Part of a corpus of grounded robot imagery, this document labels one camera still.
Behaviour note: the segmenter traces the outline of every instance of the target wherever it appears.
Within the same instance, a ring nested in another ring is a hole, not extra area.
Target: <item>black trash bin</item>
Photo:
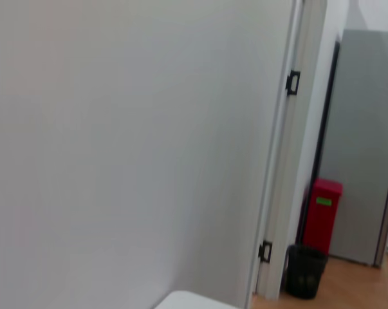
[[[327,261],[327,255],[318,250],[303,245],[290,246],[285,285],[287,293],[302,299],[313,299]]]

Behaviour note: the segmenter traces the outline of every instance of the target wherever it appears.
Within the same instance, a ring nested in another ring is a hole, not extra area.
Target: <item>green label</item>
[[[321,204],[324,206],[331,206],[333,204],[333,201],[331,201],[328,198],[317,198],[317,204]]]

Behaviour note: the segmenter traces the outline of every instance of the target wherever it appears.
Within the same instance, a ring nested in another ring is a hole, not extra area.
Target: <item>white appliance top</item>
[[[155,309],[237,309],[191,292],[175,291],[169,294]]]

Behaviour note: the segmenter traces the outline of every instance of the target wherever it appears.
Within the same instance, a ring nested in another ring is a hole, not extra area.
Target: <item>red bin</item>
[[[342,184],[318,178],[309,201],[302,243],[328,254]]]

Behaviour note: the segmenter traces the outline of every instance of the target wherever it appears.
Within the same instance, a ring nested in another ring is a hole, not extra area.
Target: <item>door hinge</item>
[[[291,70],[290,74],[286,77],[286,85],[285,85],[286,95],[297,95],[300,76],[301,76],[300,71]],[[292,84],[295,77],[297,78],[297,82],[295,84],[295,89],[292,90]]]
[[[262,245],[259,245],[258,257],[262,262],[269,263],[271,261],[272,243],[264,240]]]

